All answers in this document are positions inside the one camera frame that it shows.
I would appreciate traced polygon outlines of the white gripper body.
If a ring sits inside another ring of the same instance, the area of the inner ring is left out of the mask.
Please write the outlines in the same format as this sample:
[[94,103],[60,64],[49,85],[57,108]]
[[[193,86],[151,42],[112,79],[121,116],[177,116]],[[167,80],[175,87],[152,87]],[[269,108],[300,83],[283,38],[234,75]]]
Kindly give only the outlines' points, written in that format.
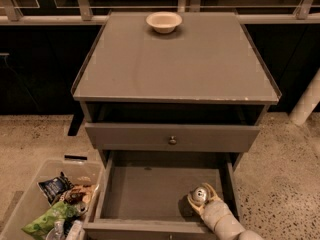
[[212,231],[215,230],[219,222],[225,221],[226,219],[234,218],[228,205],[221,200],[208,203],[205,206],[200,217],[202,218],[205,225]]

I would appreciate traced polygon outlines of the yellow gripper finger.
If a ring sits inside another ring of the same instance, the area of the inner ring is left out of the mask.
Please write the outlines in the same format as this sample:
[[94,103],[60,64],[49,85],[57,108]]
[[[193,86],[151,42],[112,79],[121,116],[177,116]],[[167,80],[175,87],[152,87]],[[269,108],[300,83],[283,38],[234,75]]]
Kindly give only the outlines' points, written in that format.
[[198,214],[201,215],[204,211],[204,203],[200,201],[194,201],[191,197],[187,198],[192,209]]
[[221,198],[218,196],[216,190],[210,184],[203,183],[203,187],[207,190],[207,203],[221,201]]

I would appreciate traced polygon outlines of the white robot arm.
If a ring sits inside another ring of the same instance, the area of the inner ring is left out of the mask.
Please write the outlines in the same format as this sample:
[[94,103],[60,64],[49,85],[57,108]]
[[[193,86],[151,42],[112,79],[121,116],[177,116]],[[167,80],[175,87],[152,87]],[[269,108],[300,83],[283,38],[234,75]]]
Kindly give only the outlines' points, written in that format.
[[219,240],[264,240],[239,222],[210,184],[202,183],[187,195],[187,200]]

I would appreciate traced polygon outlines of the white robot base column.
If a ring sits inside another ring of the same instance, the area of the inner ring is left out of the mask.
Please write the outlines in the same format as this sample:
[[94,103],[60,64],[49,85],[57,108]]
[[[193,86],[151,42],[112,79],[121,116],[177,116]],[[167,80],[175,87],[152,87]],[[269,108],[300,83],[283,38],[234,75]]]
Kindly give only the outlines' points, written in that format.
[[306,122],[320,102],[320,68],[310,81],[299,101],[289,114],[289,119],[296,125]]

